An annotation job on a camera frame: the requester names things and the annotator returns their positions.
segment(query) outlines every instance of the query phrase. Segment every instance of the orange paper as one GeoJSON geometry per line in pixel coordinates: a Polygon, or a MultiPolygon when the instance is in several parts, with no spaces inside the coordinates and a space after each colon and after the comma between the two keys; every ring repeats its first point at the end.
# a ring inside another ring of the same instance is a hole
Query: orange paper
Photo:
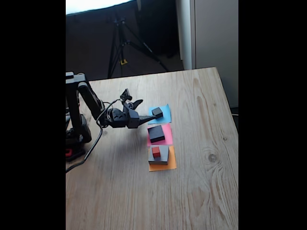
{"type": "Polygon", "coordinates": [[[169,146],[169,155],[168,155],[168,165],[160,165],[160,164],[150,164],[149,171],[159,171],[159,170],[168,170],[168,169],[176,169],[176,157],[174,146],[169,146]]]}

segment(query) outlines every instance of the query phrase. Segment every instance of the gray box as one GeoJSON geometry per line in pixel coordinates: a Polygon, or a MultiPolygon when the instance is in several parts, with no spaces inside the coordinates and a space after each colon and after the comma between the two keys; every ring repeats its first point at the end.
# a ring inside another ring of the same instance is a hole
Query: gray box
{"type": "Polygon", "coordinates": [[[149,149],[148,163],[168,165],[169,146],[168,145],[151,145],[149,149]],[[154,158],[153,147],[159,146],[161,157],[154,158]]]}

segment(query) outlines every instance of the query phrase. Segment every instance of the blue paper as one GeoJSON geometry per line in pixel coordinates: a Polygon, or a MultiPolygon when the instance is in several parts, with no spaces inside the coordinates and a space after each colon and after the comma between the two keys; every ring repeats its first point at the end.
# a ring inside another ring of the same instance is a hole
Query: blue paper
{"type": "MultiPolygon", "coordinates": [[[[158,107],[150,107],[149,108],[149,115],[152,115],[152,110],[158,108],[158,107]]],[[[168,104],[166,106],[159,106],[159,108],[163,112],[163,117],[160,117],[158,119],[152,120],[148,122],[148,124],[160,124],[160,123],[169,123],[172,122],[172,117],[171,117],[171,110],[169,109],[168,104]]]]}

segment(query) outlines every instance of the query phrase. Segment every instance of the pink paper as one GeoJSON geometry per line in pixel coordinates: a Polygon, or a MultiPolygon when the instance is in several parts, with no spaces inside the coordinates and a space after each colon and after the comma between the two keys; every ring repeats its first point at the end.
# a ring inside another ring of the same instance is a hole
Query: pink paper
{"type": "Polygon", "coordinates": [[[171,125],[169,123],[166,125],[162,125],[162,130],[164,132],[165,140],[160,140],[154,143],[150,142],[149,134],[147,134],[147,146],[148,147],[151,145],[173,145],[173,135],[172,135],[171,125]]]}

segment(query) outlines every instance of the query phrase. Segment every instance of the wood knot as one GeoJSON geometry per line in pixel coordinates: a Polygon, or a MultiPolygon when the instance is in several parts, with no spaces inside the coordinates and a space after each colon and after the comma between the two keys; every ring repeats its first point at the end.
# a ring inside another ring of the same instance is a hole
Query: wood knot
{"type": "Polygon", "coordinates": [[[210,155],[209,155],[209,161],[210,161],[210,162],[216,162],[216,159],[217,159],[217,157],[216,157],[215,154],[210,154],[210,155]]]}

